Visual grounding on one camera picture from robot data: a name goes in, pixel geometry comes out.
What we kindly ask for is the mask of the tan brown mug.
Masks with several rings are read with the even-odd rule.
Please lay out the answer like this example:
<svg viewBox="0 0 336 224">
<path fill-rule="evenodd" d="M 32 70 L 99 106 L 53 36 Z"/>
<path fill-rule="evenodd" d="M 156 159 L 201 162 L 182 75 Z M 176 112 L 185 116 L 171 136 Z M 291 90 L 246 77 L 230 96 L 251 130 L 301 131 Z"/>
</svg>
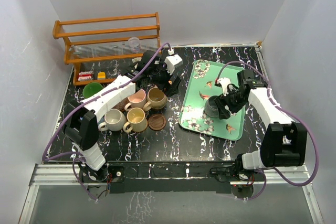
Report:
<svg viewBox="0 0 336 224">
<path fill-rule="evenodd" d="M 147 103 L 144 105 L 143 110 L 145 112 L 150 109 L 160 110 L 165 107 L 166 103 L 167 96 L 158 87 L 154 87 L 147 94 Z"/>
</svg>

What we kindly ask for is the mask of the green floral tray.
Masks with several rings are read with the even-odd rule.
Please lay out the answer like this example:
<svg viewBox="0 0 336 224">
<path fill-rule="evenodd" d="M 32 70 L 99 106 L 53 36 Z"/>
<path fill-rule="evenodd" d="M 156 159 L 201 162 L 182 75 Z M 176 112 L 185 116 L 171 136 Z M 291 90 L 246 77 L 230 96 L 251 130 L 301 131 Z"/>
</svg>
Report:
<svg viewBox="0 0 336 224">
<path fill-rule="evenodd" d="M 243 134 L 245 107 L 227 120 L 212 118 L 204 114 L 206 101 L 211 96 L 222 93 L 222 89 L 215 86 L 215 80 L 222 66 L 222 63 L 207 60 L 194 62 L 180 112 L 179 124 L 182 128 L 197 133 L 237 141 Z"/>
</svg>

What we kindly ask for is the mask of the grey mug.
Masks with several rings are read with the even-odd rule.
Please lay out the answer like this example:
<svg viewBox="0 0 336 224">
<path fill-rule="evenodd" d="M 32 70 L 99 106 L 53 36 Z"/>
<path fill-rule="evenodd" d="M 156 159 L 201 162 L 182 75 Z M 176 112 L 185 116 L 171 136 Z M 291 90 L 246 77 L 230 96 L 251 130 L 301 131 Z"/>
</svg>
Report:
<svg viewBox="0 0 336 224">
<path fill-rule="evenodd" d="M 215 99 L 217 97 L 217 95 L 211 96 L 210 98 L 208 98 L 204 105 L 204 113 L 211 118 L 219 118 L 218 106 L 215 103 Z"/>
</svg>

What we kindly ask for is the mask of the pink mug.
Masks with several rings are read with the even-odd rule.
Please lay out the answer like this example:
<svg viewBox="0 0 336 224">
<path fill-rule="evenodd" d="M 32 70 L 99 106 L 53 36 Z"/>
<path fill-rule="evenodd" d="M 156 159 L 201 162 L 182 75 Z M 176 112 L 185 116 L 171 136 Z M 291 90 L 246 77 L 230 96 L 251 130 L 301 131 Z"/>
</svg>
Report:
<svg viewBox="0 0 336 224">
<path fill-rule="evenodd" d="M 127 97 L 128 103 L 124 106 L 126 111 L 131 110 L 132 108 L 143 108 L 146 104 L 146 92 L 143 89 L 140 89 L 135 94 Z"/>
</svg>

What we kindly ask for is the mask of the yellow mug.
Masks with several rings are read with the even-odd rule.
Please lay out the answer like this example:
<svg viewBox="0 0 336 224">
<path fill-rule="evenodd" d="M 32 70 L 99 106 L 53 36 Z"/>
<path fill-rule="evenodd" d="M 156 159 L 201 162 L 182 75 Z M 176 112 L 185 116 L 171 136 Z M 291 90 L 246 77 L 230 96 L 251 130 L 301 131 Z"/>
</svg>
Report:
<svg viewBox="0 0 336 224">
<path fill-rule="evenodd" d="M 126 133 L 143 132 L 148 126 L 145 112 L 141 108 L 132 108 L 127 113 L 127 122 L 123 126 L 123 131 Z"/>
</svg>

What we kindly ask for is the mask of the white beige mug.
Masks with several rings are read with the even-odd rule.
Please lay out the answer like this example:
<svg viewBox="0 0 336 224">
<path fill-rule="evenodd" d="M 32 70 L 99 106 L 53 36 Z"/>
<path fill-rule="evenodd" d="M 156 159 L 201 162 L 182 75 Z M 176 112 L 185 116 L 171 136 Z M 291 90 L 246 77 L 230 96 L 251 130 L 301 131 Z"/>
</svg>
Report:
<svg viewBox="0 0 336 224">
<path fill-rule="evenodd" d="M 126 122 L 127 120 L 123 112 L 118 109 L 111 109 L 105 114 L 104 121 L 98 125 L 98 130 L 121 131 Z"/>
</svg>

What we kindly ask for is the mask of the wooden shelf rack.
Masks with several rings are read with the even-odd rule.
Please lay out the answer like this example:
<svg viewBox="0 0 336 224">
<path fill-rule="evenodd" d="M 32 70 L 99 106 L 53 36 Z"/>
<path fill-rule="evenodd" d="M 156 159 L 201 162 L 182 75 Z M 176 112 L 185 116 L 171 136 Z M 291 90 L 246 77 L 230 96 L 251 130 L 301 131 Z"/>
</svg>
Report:
<svg viewBox="0 0 336 224">
<path fill-rule="evenodd" d="M 156 51 L 160 43 L 158 12 L 142 15 L 55 21 L 52 36 L 65 43 L 64 63 L 73 65 L 73 84 L 78 81 L 82 64 L 141 57 L 146 50 Z M 130 50 L 128 39 L 138 37 L 141 50 Z"/>
</svg>

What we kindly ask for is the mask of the green mug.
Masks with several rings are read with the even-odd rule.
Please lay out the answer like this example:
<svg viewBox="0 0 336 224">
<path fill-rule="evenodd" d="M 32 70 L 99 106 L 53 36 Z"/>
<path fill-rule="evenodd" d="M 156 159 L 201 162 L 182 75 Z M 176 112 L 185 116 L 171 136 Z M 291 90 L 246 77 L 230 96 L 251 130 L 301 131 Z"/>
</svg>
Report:
<svg viewBox="0 0 336 224">
<path fill-rule="evenodd" d="M 85 99 L 90 98 L 91 96 L 97 94 L 103 89 L 103 85 L 97 82 L 91 82 L 87 84 L 82 91 L 82 95 Z"/>
</svg>

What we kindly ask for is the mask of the maroon mug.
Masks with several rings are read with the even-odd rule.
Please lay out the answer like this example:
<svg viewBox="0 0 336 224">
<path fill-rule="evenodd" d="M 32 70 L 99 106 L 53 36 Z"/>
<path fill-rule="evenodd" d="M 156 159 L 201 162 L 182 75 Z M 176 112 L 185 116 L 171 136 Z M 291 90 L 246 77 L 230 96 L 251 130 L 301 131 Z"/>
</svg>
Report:
<svg viewBox="0 0 336 224">
<path fill-rule="evenodd" d="M 128 103 L 127 100 L 123 100 L 123 101 L 119 102 L 118 104 L 116 104 L 113 108 L 118 109 L 120 111 L 124 111 L 124 107 L 127 105 L 127 103 Z"/>
</svg>

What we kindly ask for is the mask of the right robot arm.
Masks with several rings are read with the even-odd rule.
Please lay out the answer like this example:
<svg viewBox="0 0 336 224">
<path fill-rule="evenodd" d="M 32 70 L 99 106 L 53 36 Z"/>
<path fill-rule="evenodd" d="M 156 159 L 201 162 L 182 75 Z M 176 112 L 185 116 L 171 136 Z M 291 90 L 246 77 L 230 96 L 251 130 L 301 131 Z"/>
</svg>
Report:
<svg viewBox="0 0 336 224">
<path fill-rule="evenodd" d="M 223 91 L 213 99 L 219 119 L 229 119 L 250 103 L 261 117 L 266 133 L 259 150 L 237 156 L 235 176 L 247 180 L 256 169 L 302 166 L 307 144 L 306 128 L 269 100 L 268 83 L 256 79 L 253 71 L 242 70 L 237 79 L 238 85 L 229 78 L 215 80 L 215 85 Z"/>
</svg>

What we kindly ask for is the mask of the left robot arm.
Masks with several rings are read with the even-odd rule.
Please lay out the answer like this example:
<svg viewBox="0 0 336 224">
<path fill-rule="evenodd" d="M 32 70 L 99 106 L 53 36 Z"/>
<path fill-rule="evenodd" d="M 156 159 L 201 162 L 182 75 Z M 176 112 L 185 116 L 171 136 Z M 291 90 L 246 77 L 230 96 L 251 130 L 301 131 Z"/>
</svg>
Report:
<svg viewBox="0 0 336 224">
<path fill-rule="evenodd" d="M 96 181 L 104 181 L 108 177 L 106 160 L 98 146 L 98 123 L 104 115 L 128 96 L 135 94 L 148 84 L 156 85 L 167 96 L 178 93 L 181 79 L 170 83 L 172 75 L 182 65 L 182 58 L 169 50 L 169 55 L 162 58 L 154 51 L 147 50 L 138 62 L 134 62 L 120 72 L 120 75 L 104 89 L 82 101 L 82 107 L 68 106 L 68 115 L 62 131 L 83 155 L 90 175 Z"/>
</svg>

